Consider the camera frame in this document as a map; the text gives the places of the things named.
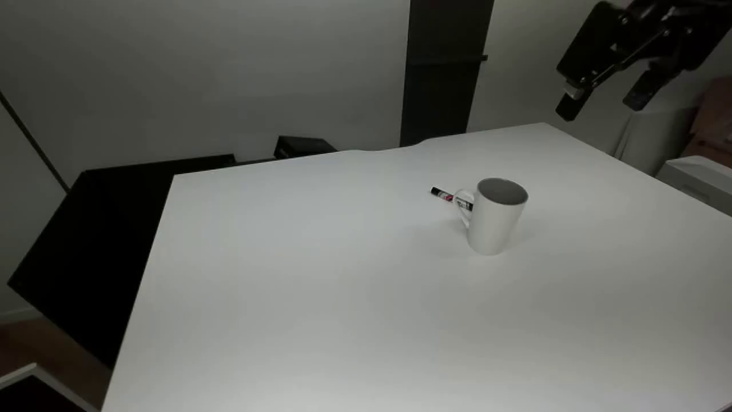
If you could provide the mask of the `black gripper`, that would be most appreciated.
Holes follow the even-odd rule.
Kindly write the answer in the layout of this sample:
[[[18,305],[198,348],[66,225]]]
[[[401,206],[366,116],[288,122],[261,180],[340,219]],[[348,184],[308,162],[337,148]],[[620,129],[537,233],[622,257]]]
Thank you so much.
[[[593,90],[638,59],[650,69],[622,102],[643,110],[681,71],[696,71],[732,27],[732,0],[599,0],[555,71],[567,90],[555,114],[573,122]]]

